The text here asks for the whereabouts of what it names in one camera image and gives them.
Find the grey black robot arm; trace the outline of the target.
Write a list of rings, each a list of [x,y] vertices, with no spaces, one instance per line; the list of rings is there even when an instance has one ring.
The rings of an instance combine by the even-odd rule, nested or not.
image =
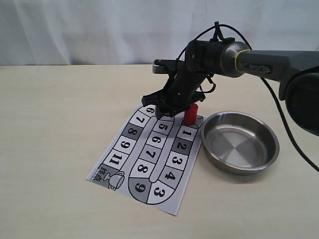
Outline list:
[[[319,54],[316,51],[251,50],[244,42],[193,40],[183,61],[156,60],[169,78],[161,90],[142,97],[156,117],[173,117],[205,99],[202,82],[213,75],[254,75],[279,83],[278,98],[302,129],[319,133]]]

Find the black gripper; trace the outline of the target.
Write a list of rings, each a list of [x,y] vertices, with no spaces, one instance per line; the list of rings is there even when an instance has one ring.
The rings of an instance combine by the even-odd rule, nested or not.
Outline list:
[[[142,97],[142,105],[155,106],[157,119],[165,112],[175,116],[190,109],[197,102],[203,102],[204,93],[195,93],[201,83],[209,76],[221,73],[220,56],[224,44],[221,41],[191,41],[185,50],[185,60],[177,75],[166,90],[156,91]]]

